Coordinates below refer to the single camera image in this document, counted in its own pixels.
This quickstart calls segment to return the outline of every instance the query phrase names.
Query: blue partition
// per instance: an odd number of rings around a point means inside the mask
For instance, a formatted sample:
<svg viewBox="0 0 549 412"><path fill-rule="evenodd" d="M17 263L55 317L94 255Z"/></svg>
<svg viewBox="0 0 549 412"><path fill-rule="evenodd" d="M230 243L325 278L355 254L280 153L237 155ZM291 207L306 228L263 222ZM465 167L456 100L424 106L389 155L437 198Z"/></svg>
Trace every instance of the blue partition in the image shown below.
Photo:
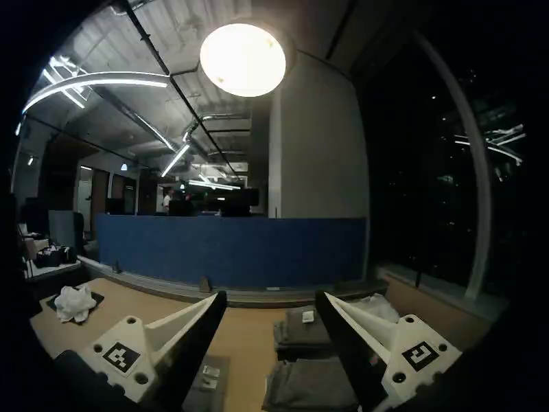
<svg viewBox="0 0 549 412"><path fill-rule="evenodd" d="M303 287L357 280L365 219L96 216L100 261L216 287Z"/></svg>

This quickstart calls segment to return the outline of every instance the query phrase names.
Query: ceiling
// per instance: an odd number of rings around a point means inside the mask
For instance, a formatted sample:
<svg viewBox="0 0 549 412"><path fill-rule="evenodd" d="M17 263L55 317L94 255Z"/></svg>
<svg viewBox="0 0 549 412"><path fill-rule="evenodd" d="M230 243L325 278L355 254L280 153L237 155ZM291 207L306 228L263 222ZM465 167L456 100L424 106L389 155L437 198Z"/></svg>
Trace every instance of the ceiling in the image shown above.
<svg viewBox="0 0 549 412"><path fill-rule="evenodd" d="M379 28L401 3L397 0L152 0L135 10L137 18L150 34L171 73L193 69L198 64L200 46L215 28L239 17L255 16L268 20L285 30L296 48L325 59L338 31L348 5L353 13L345 25L337 47L331 53L331 64L349 72L358 54L370 41L379 41ZM126 15L117 15L107 7L90 16L67 39L58 55L69 56L88 72L147 71L162 73L152 54L141 41ZM230 95L217 88L199 67L196 72L174 76L179 87L199 115L212 113L243 113L249 116L250 99ZM47 84L41 79L37 87ZM184 129L193 120L191 113L170 85L156 87L109 87L121 101L159 130L164 136L181 143ZM136 157L142 163L163 168L171 152L153 135L145 132L122 115L111 103L92 93L83 109L72 105L62 94L52 96L30 109L40 117L47 106L59 105L71 109L63 111L67 132L121 155ZM219 120L205 123L209 130L250 129L250 119ZM215 147L205 133L197 128L196 141L208 153L213 163ZM231 161L245 162L251 139L248 132L212 133L222 151ZM188 163L203 163L204 159L190 159Z"/></svg>

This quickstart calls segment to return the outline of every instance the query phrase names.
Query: crumpled white towel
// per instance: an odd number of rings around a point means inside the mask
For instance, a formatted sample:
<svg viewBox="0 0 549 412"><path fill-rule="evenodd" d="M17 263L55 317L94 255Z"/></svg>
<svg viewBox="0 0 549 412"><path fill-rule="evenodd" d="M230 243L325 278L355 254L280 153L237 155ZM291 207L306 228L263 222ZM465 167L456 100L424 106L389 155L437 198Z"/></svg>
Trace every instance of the crumpled white towel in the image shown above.
<svg viewBox="0 0 549 412"><path fill-rule="evenodd" d="M362 310L393 323L398 323L400 315L395 308L385 299L385 296L374 293L353 304Z"/></svg>
<svg viewBox="0 0 549 412"><path fill-rule="evenodd" d="M89 310L97 305L91 297L88 284L83 285L79 290L63 286L54 303L57 308L57 317L62 322L68 322L74 318L78 323L88 319Z"/></svg>

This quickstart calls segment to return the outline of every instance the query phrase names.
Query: round ceiling lamp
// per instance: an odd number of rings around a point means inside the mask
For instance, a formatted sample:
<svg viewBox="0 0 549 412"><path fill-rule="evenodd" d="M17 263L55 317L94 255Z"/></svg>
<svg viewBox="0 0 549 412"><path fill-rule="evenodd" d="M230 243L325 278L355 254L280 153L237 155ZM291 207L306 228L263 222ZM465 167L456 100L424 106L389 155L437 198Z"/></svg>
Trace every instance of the round ceiling lamp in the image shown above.
<svg viewBox="0 0 549 412"><path fill-rule="evenodd" d="M249 23L231 23L210 33L200 48L200 63L216 86L245 98L274 90L289 66L281 42Z"/></svg>

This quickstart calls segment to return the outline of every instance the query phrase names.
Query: curved led light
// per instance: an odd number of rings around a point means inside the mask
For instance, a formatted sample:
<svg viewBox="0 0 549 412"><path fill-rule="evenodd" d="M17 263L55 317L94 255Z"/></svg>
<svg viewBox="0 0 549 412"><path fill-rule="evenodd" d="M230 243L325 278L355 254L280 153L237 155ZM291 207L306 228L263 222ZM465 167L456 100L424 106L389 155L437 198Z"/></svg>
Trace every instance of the curved led light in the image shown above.
<svg viewBox="0 0 549 412"><path fill-rule="evenodd" d="M73 89L76 87L93 86L95 84L133 84L136 86L166 87L169 76L138 71L101 71L98 73L83 74L61 82L51 84L32 96L27 102L23 113L36 103L52 94Z"/></svg>
<svg viewBox="0 0 549 412"><path fill-rule="evenodd" d="M244 23L210 33L200 48L200 63L216 86L245 98L269 93L286 72L286 57L278 40Z"/></svg>

